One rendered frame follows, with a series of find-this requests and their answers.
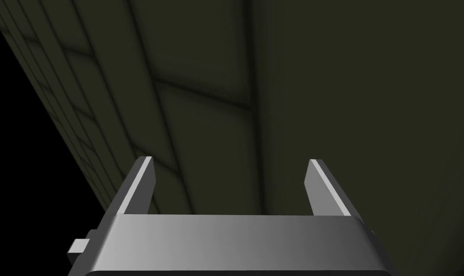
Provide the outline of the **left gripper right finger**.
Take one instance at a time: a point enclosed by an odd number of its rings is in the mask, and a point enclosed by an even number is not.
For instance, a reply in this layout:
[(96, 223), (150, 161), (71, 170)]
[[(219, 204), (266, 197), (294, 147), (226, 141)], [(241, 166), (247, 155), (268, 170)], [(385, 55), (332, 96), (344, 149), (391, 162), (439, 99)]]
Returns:
[(309, 160), (304, 185), (313, 215), (351, 216), (362, 220), (323, 160)]

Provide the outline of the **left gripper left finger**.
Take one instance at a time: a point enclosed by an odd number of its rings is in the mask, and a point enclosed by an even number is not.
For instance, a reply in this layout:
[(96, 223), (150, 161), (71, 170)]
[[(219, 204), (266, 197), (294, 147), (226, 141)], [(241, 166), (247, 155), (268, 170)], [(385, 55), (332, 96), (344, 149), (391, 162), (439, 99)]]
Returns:
[(137, 158), (109, 208), (109, 215), (147, 214), (152, 200), (156, 176), (153, 158)]

